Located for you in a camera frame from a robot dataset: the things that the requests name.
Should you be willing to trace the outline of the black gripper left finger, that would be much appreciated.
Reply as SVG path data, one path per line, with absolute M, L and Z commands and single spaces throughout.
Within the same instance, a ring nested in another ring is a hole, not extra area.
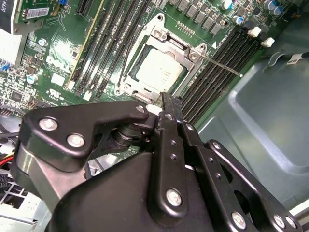
M 165 189 L 186 192 L 177 102 L 167 98 L 170 111 L 135 100 L 33 109 L 22 119 L 13 178 L 54 211 L 65 194 L 84 182 L 89 160 L 138 146 L 154 152 L 156 198 Z

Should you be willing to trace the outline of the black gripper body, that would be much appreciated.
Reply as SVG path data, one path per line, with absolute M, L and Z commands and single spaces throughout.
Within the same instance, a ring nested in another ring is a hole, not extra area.
M 197 175 L 186 169 L 189 211 L 163 226 L 147 208 L 152 154 L 134 155 L 70 190 L 52 215 L 54 232 L 225 232 L 207 208 Z

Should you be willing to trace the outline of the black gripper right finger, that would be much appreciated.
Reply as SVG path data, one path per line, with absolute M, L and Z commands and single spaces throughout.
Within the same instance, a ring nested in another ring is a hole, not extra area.
M 186 162 L 195 168 L 216 232 L 301 232 L 295 217 L 218 141 L 202 142 L 173 98 Z

